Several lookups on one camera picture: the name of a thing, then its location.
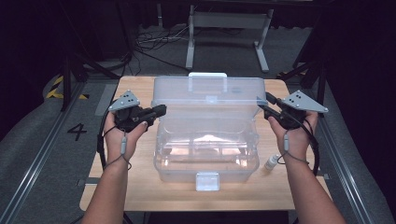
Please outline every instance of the person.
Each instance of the person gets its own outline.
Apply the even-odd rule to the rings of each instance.
[[[315,130],[318,113],[307,112],[306,120],[304,125],[310,129],[307,124],[309,122],[312,130]],[[302,128],[287,131],[273,117],[270,117],[268,121],[276,134],[279,152],[284,155],[291,195],[300,222],[346,223],[332,199],[312,174],[309,166],[303,162],[306,160],[306,151],[309,145],[309,138],[305,131]],[[137,140],[147,129],[147,123],[142,122],[130,133],[112,129],[114,126],[114,115],[108,113],[104,128],[107,167],[92,196],[82,223],[122,223],[129,159],[134,155]],[[288,154],[284,154],[285,133],[289,137]],[[127,145],[124,158],[122,158],[120,148],[124,135],[127,138]]]

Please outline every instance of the dark background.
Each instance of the dark background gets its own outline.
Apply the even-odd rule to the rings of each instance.
[[[126,43],[112,2],[31,0],[0,4],[3,139],[20,119],[43,103],[43,88],[59,73],[68,52],[103,61],[123,55]],[[329,85],[353,140],[387,197],[390,210],[396,211],[389,181],[396,176],[396,8],[391,1],[349,0],[335,4],[339,8],[322,14],[318,23],[317,12],[280,9],[272,25],[316,25],[301,62],[325,59]],[[168,19],[164,27],[186,22],[186,6],[165,7],[163,17],[167,15]],[[153,4],[125,4],[121,10],[128,18],[126,31],[132,39],[139,24],[157,25]],[[95,27],[95,20],[103,26]]]

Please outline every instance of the triangular metal plate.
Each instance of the triangular metal plate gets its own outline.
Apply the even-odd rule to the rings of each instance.
[[[108,108],[108,111],[117,111],[124,108],[129,108],[134,105],[140,105],[139,100],[134,94],[128,90],[120,98]]]
[[[289,105],[298,110],[316,111],[319,113],[327,113],[329,109],[319,104],[309,96],[305,95],[302,91],[296,91],[290,96],[283,99],[285,105]]]

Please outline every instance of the yellow and black tape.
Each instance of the yellow and black tape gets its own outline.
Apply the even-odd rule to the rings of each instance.
[[[58,99],[64,98],[63,94],[56,92],[58,90],[59,85],[61,85],[63,80],[64,80],[64,76],[62,76],[62,75],[59,75],[58,78],[56,78],[52,87],[49,90],[49,93],[47,93],[47,98],[58,98]],[[78,99],[80,99],[80,100],[88,100],[89,98],[90,98],[89,94],[81,94],[78,97]]]

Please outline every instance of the wooden table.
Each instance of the wooden table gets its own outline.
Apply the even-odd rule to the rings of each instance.
[[[155,77],[123,77],[116,91],[119,97],[127,90],[132,90],[141,101],[142,107],[150,107]],[[289,95],[282,80],[265,80],[266,91],[276,97]],[[286,167],[277,165],[268,172],[263,165],[268,158],[278,154],[276,137],[263,113],[257,115],[256,128],[260,135],[258,152],[259,169],[245,183],[221,183],[220,191],[196,191],[195,183],[162,182],[154,168],[153,155],[157,135],[158,120],[148,128],[137,143],[131,158],[132,169],[129,171],[128,191],[125,211],[254,211],[254,210],[293,210]],[[307,158],[314,163],[312,150],[308,149]],[[89,177],[100,177],[102,166],[99,155],[94,158]],[[323,177],[318,180],[328,191]],[[86,185],[80,208],[86,210],[91,200],[95,185]]]

